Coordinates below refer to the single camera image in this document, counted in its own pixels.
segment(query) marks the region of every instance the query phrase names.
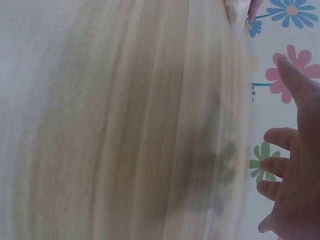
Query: green stem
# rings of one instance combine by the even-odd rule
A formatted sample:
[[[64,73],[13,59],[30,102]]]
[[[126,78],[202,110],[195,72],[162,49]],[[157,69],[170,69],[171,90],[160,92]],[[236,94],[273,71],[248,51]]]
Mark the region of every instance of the green stem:
[[[254,87],[266,87],[266,86],[270,86],[271,83],[258,83],[258,82],[253,82],[252,86]]]
[[[269,13],[269,14],[266,14],[266,15],[256,16],[255,19],[262,19],[262,18],[269,17],[269,16],[274,15],[274,14],[276,14],[276,12]]]

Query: hand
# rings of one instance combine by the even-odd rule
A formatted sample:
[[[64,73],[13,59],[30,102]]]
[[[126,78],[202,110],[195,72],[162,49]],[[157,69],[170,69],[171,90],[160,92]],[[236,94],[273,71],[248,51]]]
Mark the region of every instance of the hand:
[[[264,140],[290,151],[290,159],[269,157],[260,167],[282,178],[261,181],[257,190],[275,201],[272,212],[258,226],[284,240],[320,239],[320,85],[304,76],[285,57],[278,72],[297,105],[298,130],[273,128]]]
[[[249,12],[248,12],[250,22],[252,22],[255,19],[262,2],[263,0],[251,0]]]

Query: pink flower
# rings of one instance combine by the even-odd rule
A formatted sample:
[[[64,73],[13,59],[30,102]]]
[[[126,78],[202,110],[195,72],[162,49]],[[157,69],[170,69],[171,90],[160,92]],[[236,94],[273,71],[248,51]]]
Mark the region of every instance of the pink flower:
[[[298,57],[296,55],[296,49],[293,45],[288,45],[287,53],[289,56],[290,61],[298,67],[304,75],[306,75],[310,79],[320,79],[320,65],[313,64],[307,66],[312,58],[311,52],[308,50],[302,50]],[[273,55],[273,62],[275,66],[277,66],[278,59],[282,56],[280,53],[276,53]],[[265,71],[265,78],[269,81],[273,81],[270,86],[270,92],[273,94],[279,94],[282,92],[281,100],[283,103],[288,104],[291,102],[292,96],[286,86],[280,79],[280,75],[278,72],[278,68],[268,68]]]

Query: flower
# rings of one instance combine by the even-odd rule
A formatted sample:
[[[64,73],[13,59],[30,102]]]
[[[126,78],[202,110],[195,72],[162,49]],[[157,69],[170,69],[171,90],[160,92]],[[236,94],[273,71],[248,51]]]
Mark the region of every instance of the flower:
[[[275,182],[276,181],[276,177],[274,174],[272,173],[269,173],[269,172],[266,172],[263,171],[261,168],[260,168],[260,162],[265,159],[265,158],[269,158],[270,157],[270,144],[267,143],[267,142],[263,142],[261,144],[261,154],[259,152],[259,146],[255,146],[254,149],[253,149],[253,153],[255,155],[255,157],[258,159],[258,160],[253,160],[251,159],[250,160],[250,165],[249,165],[249,169],[255,169],[251,172],[251,177],[252,178],[255,178],[256,176],[256,182],[260,182],[263,178],[264,178],[264,174],[265,174],[265,179],[268,181],[273,181]],[[275,157],[275,158],[279,158],[280,157],[280,152],[279,151],[276,151],[274,154],[272,154],[272,157]]]
[[[307,66],[312,58],[310,51],[302,50],[298,54],[298,57],[296,57],[296,49],[293,45],[288,45],[286,49],[291,62],[296,67],[298,67],[304,75],[306,75],[310,79],[320,79],[320,65],[313,64]],[[276,53],[275,55],[273,55],[273,62],[276,66],[278,64],[278,59],[281,56],[282,55],[280,53]],[[265,71],[265,78],[269,81],[274,81],[270,86],[271,93],[279,94],[282,92],[281,101],[284,104],[288,104],[291,102],[292,95],[282,82],[277,68],[268,68]]]
[[[290,18],[293,21],[294,25],[302,29],[304,24],[310,28],[314,27],[314,24],[311,22],[318,22],[319,18],[309,12],[315,10],[316,8],[311,5],[303,5],[307,0],[270,0],[273,5],[276,5],[279,8],[267,8],[267,13],[275,14],[271,20],[279,21],[283,19],[282,27],[287,28],[290,24]]]
[[[254,38],[257,34],[261,33],[261,27],[262,21],[257,21],[256,18],[254,18],[253,21],[246,21],[245,27],[249,31],[249,35],[251,38]]]
[[[254,95],[256,95],[256,91],[254,91],[255,90],[255,87],[254,86],[252,86],[252,97],[254,96]]]

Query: green flower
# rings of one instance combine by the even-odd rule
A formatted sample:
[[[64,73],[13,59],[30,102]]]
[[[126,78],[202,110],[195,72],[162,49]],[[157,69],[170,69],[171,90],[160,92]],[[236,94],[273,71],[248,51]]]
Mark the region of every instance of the green flower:
[[[265,180],[267,181],[273,181],[275,182],[276,181],[276,177],[274,174],[270,173],[270,172],[266,172],[263,171],[261,168],[260,168],[260,162],[265,159],[265,158],[269,158],[270,157],[270,144],[267,143],[267,142],[263,142],[261,144],[261,154],[260,154],[260,151],[259,151],[259,146],[255,146],[254,149],[253,149],[253,153],[255,155],[255,157],[258,159],[258,160],[253,160],[251,159],[250,160],[250,165],[249,165],[249,169],[255,169],[251,172],[251,177],[252,178],[255,178],[256,176],[256,182],[260,182],[263,178],[264,178],[264,175],[265,175]],[[276,151],[274,154],[272,154],[272,157],[275,157],[275,158],[279,158],[280,157],[280,152],[279,151]]]

